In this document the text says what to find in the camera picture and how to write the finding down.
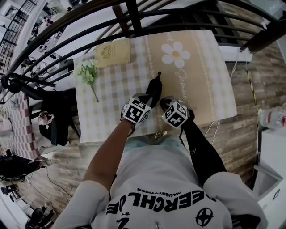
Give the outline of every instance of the flower center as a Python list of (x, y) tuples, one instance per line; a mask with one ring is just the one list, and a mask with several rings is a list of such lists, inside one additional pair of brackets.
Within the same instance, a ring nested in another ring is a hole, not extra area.
[(174, 59), (181, 58), (181, 55), (180, 55), (180, 53), (179, 53), (178, 51), (174, 51), (174, 52), (172, 53), (172, 56), (173, 56)]

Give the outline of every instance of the black and white marker cube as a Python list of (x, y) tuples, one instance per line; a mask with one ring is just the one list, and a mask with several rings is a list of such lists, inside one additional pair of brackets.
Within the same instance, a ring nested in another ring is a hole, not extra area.
[(163, 114), (163, 120), (174, 128), (180, 128), (188, 119), (187, 108), (174, 102), (168, 110)]
[(150, 114), (150, 111), (151, 107), (131, 97), (126, 107), (124, 107), (122, 116), (137, 124), (143, 122)]

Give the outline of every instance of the bare forearm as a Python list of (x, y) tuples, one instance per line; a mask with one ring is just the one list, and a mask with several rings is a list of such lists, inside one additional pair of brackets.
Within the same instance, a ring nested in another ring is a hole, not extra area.
[(99, 182), (110, 190), (131, 125), (132, 124), (127, 120), (122, 120), (117, 125), (115, 130), (94, 155), (84, 176), (84, 180)]

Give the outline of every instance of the zipper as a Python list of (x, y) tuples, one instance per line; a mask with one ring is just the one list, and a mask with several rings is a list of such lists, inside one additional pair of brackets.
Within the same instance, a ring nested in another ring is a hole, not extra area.
[(159, 222), (158, 221), (155, 221), (155, 225), (156, 225), (156, 229), (159, 229)]

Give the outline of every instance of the green flower stem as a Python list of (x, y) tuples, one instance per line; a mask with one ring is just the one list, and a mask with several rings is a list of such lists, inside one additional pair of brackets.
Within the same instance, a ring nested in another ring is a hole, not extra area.
[(91, 87), (91, 89), (93, 90), (93, 93), (94, 93), (95, 98), (97, 99), (97, 95), (95, 94), (95, 91), (94, 91), (94, 89), (93, 89), (93, 86), (90, 85), (90, 87)]

